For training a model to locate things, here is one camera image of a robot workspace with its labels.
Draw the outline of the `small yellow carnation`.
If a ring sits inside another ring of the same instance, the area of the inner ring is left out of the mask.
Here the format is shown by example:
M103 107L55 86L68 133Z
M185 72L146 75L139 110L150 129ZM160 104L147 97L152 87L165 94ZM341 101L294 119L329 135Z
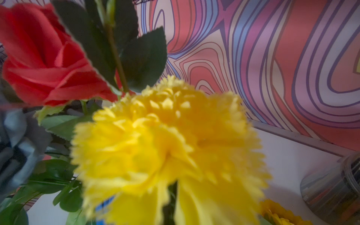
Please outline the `small yellow carnation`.
M271 175L237 94L168 76L77 124L71 144L88 219L162 225L177 184L177 225L259 223Z

